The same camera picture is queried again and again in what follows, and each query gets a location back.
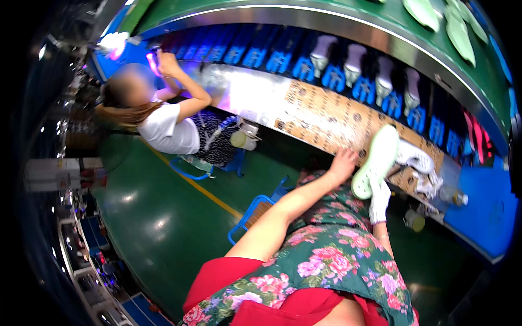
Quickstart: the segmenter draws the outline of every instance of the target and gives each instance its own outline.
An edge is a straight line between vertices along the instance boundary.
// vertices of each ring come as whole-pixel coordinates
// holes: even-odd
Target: white glove
[[[370,223],[375,225],[379,222],[386,222],[386,208],[392,192],[383,180],[381,185],[376,179],[370,179],[370,187],[372,188],[372,201],[370,203]]]

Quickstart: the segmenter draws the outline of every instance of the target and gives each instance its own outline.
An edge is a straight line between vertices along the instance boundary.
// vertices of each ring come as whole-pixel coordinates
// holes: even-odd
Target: red shirt
[[[227,285],[252,273],[262,263],[257,259],[240,257],[222,257],[206,262],[188,292],[183,304],[183,313],[189,312],[198,303]],[[379,305],[376,302],[357,295],[353,295],[353,297],[361,305],[366,325],[388,325],[386,319],[377,313],[376,309]],[[326,317],[344,298],[344,295],[338,294],[332,289],[304,288],[290,294],[279,309],[273,309],[254,301],[243,301],[231,325],[313,325]]]

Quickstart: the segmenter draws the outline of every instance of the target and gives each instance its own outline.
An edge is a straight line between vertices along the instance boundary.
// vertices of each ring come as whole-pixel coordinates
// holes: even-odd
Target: plastic bottle
[[[469,200],[468,195],[463,193],[462,190],[446,185],[442,185],[438,191],[438,197],[457,206],[467,205]]]

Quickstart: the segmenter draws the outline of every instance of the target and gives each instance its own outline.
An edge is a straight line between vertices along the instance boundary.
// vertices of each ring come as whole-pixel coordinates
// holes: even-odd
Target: green floral apron
[[[279,309],[288,295],[311,287],[371,299],[390,325],[415,324],[410,294],[393,258],[368,232],[365,207],[353,196],[350,182],[326,194],[290,225],[281,249],[268,261],[200,302],[178,325],[216,325],[233,316],[244,300]]]

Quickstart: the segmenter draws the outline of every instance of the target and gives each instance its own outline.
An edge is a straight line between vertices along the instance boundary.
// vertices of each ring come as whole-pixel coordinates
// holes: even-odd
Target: hair
[[[105,83],[102,95],[103,102],[96,107],[96,113],[102,118],[127,129],[134,129],[141,125],[162,104],[162,102],[147,102],[140,106],[128,107],[123,105],[117,99],[117,94],[114,94],[111,89],[111,78]]]

